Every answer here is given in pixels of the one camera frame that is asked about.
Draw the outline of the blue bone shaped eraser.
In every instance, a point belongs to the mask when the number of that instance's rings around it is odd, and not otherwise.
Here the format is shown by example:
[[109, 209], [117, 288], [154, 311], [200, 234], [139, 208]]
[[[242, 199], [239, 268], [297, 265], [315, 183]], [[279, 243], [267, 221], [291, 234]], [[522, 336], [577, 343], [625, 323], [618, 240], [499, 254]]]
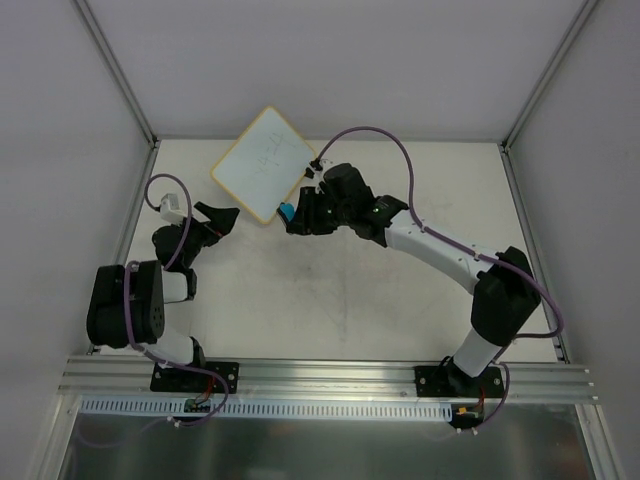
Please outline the blue bone shaped eraser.
[[291, 203], [282, 202], [278, 206], [277, 215], [284, 224], [288, 224], [295, 216], [295, 207]]

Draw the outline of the yellow framed whiteboard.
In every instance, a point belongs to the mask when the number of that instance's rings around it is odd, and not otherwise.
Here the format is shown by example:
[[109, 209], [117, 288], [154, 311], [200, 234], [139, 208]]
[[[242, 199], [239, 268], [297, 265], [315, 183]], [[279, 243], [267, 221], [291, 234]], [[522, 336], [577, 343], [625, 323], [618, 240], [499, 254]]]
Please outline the yellow framed whiteboard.
[[275, 107], [268, 106], [212, 167], [210, 176], [266, 225], [315, 159], [313, 147]]

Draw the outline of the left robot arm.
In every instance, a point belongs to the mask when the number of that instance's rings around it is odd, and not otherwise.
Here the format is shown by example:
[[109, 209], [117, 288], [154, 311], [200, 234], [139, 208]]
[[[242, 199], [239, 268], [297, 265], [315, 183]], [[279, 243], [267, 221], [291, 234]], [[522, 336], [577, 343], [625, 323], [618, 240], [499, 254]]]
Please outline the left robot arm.
[[163, 368], [188, 390], [208, 381], [209, 367], [200, 343], [167, 325], [165, 306], [189, 302], [197, 293], [196, 257], [231, 233], [240, 210], [214, 208], [202, 202], [195, 210], [205, 219], [188, 219], [166, 206], [166, 225], [151, 236], [156, 258], [126, 268], [115, 264], [98, 268], [88, 313], [89, 341], [111, 349], [131, 347]]

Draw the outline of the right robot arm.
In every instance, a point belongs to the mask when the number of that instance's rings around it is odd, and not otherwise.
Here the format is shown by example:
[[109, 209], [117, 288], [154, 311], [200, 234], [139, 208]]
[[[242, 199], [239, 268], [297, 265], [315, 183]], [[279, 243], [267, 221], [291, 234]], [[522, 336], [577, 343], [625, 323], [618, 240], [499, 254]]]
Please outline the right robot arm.
[[479, 391], [491, 361], [541, 303], [540, 293], [528, 280], [531, 269], [521, 250], [510, 247], [486, 253], [446, 240], [439, 232], [427, 232], [407, 203], [375, 195], [350, 164], [327, 170], [318, 186], [300, 189], [297, 205], [282, 203], [277, 214], [292, 235], [329, 235], [348, 227], [363, 240], [428, 264], [471, 295], [470, 331], [436, 376], [458, 397]]

